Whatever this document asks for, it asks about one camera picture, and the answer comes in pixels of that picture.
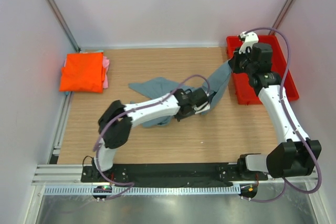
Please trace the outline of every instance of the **red tray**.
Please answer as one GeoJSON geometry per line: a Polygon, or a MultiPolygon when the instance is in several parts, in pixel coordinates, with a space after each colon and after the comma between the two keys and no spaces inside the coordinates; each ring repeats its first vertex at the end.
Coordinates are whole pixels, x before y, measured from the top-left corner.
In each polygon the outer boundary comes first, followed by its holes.
{"type": "MultiPolygon", "coordinates": [[[[259,42],[268,43],[272,46],[273,57],[272,57],[272,71],[277,72],[282,77],[286,68],[286,61],[284,55],[282,54],[278,39],[274,35],[259,35],[259,42]]],[[[242,45],[242,42],[237,36],[229,36],[226,38],[227,42],[227,54],[231,59],[233,57],[233,52],[237,47],[242,45]]],[[[233,73],[233,82],[236,88],[236,95],[239,104],[249,105],[249,104],[261,104],[261,101],[254,93],[253,88],[248,84],[248,77],[246,74],[235,74],[233,73]]],[[[299,93],[295,87],[293,78],[288,71],[285,80],[286,94],[289,101],[295,101],[299,99],[299,93]]]]}

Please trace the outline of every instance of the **orange cloth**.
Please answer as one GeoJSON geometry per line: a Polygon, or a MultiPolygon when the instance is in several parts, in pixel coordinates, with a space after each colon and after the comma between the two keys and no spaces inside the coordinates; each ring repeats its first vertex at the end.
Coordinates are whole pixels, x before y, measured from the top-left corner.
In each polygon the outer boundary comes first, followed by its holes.
{"type": "Polygon", "coordinates": [[[103,53],[68,54],[62,68],[59,91],[103,92],[106,69],[102,65],[103,53]]]}

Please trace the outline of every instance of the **white wall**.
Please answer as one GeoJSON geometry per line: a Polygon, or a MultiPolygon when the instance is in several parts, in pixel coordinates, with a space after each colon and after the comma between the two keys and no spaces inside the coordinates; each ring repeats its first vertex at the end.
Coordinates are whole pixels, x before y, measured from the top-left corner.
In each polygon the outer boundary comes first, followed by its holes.
{"type": "Polygon", "coordinates": [[[218,46],[285,0],[55,0],[81,47],[218,46]]]}
{"type": "MultiPolygon", "coordinates": [[[[333,208],[336,205],[335,14],[335,0],[296,0],[280,27],[291,44],[290,71],[300,94],[292,106],[311,138],[322,144],[319,158],[322,186],[329,207],[333,208]]],[[[330,212],[335,218],[334,209],[330,212]]]]}
{"type": "Polygon", "coordinates": [[[0,223],[18,223],[36,165],[47,162],[72,51],[45,0],[0,0],[0,223]]]}

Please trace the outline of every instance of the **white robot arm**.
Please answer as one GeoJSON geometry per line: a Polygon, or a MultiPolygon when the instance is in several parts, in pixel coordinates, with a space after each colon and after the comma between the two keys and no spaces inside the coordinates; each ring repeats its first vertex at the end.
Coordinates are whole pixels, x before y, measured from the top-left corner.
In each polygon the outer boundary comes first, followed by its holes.
{"type": "Polygon", "coordinates": [[[255,33],[242,33],[239,39],[243,45],[237,48],[229,65],[233,73],[247,74],[249,85],[265,106],[276,131],[278,146],[268,155],[244,154],[238,159],[240,170],[246,172],[264,172],[274,178],[310,175],[314,168],[311,156],[304,147],[299,134],[306,140],[316,159],[320,155],[321,145],[318,140],[311,140],[299,124],[288,102],[285,88],[282,100],[294,122],[291,126],[280,100],[279,73],[273,72],[272,47],[259,43],[255,33]]]}
{"type": "Polygon", "coordinates": [[[125,105],[118,100],[110,105],[98,122],[99,132],[116,115],[125,111],[129,113],[121,121],[113,124],[100,140],[99,165],[103,172],[112,168],[117,149],[126,143],[133,127],[163,116],[174,116],[179,121],[210,109],[208,94],[202,88],[195,91],[178,89],[168,99],[165,99],[168,95],[169,93],[157,99],[125,105]],[[147,108],[134,110],[143,106],[147,108]]]}

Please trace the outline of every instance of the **gray cloth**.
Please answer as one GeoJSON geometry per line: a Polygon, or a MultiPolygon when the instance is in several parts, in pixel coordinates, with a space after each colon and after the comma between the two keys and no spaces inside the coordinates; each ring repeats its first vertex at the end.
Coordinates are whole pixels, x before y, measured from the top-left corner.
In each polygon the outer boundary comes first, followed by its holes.
{"type": "MultiPolygon", "coordinates": [[[[222,98],[225,89],[229,83],[231,76],[231,67],[228,61],[223,63],[212,75],[209,76],[208,81],[210,83],[210,95],[214,94],[213,99],[210,103],[210,109],[202,112],[201,114],[207,114],[210,112],[216,104],[222,98]]],[[[129,83],[128,87],[149,99],[159,98],[178,86],[178,82],[167,80],[163,77],[157,77],[152,80],[146,81],[144,83],[129,83]]],[[[183,85],[181,87],[183,90],[191,89],[194,91],[196,88],[183,85]]],[[[202,88],[207,91],[207,84],[203,82],[202,88]]],[[[165,126],[170,123],[172,116],[163,116],[161,118],[156,118],[142,124],[143,127],[152,127],[154,125],[165,126]]]]}

